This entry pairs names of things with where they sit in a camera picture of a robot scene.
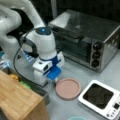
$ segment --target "black cable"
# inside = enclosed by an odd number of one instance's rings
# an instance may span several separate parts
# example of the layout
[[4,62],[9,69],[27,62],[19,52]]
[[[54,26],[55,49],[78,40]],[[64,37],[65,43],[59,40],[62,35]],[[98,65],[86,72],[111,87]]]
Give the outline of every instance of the black cable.
[[[28,33],[26,33],[26,35],[25,35],[25,40],[26,40],[27,35],[28,35],[31,31],[35,30],[35,29],[36,29],[36,28],[34,28],[34,29],[30,30]],[[22,45],[24,44],[24,42],[25,42],[25,41],[23,41],[23,43],[20,45],[20,48],[17,50],[17,52],[16,52],[16,54],[15,54],[15,56],[14,56],[14,59],[13,59],[14,69],[15,69],[15,71],[17,72],[17,74],[24,79],[23,81],[26,82],[28,85],[30,85],[30,87],[32,87],[32,90],[33,90],[33,91],[35,91],[35,92],[37,92],[38,94],[42,95],[43,93],[41,93],[41,91],[38,90],[38,89],[41,89],[41,86],[38,85],[38,84],[36,84],[36,83],[34,83],[34,82],[32,82],[32,81],[29,80],[28,78],[24,77],[22,74],[20,74],[19,71],[17,70],[16,66],[15,66],[16,56],[18,55],[18,53],[19,53],[20,49],[22,48]]]

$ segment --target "countertop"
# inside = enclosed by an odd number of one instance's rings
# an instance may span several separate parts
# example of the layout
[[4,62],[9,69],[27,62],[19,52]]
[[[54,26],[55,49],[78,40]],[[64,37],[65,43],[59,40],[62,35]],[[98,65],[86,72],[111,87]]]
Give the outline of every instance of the countertop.
[[[74,78],[81,84],[82,90],[91,80],[98,80],[120,91],[119,59],[120,51],[101,73],[97,73],[76,62],[65,59],[66,62],[59,76],[59,80],[63,78]],[[54,84],[48,84],[44,89],[49,93],[50,97],[50,103],[47,105],[47,109],[51,120],[68,120],[71,117],[82,117],[85,120],[106,120],[98,113],[80,103],[78,98],[70,101],[61,99],[56,94]]]

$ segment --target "stainless steel toaster oven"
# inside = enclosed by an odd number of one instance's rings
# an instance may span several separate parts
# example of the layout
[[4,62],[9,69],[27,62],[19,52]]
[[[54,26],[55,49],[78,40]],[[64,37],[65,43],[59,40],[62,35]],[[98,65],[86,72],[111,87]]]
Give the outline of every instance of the stainless steel toaster oven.
[[120,23],[67,10],[49,22],[64,56],[100,72],[118,52]]

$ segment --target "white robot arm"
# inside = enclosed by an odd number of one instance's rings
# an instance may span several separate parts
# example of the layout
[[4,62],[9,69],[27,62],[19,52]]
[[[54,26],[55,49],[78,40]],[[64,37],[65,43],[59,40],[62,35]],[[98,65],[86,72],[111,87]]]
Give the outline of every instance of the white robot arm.
[[4,36],[0,38],[0,44],[4,44],[2,48],[5,55],[8,56],[7,60],[13,61],[15,52],[20,47],[15,37],[11,36],[12,38],[10,37],[11,39],[9,39],[9,36],[7,36],[7,33],[13,31],[21,24],[20,15],[10,9],[16,8],[24,11],[34,25],[34,28],[21,38],[21,41],[24,42],[24,49],[28,50],[28,48],[32,49],[32,47],[34,47],[39,54],[38,59],[33,64],[35,78],[33,82],[44,86],[47,78],[52,80],[56,79],[61,71],[60,67],[64,64],[64,57],[62,52],[59,54],[56,52],[54,35],[52,31],[45,26],[31,1],[0,0],[0,4],[0,15],[2,18],[2,22],[0,22],[4,23],[2,31],[0,31],[1,36],[4,34]]

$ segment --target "wooden board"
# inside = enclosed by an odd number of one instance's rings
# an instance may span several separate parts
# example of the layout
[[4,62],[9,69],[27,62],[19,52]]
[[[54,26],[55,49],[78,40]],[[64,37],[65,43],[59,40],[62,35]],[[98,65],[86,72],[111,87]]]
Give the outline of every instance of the wooden board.
[[0,107],[9,120],[49,120],[43,98],[2,71]]

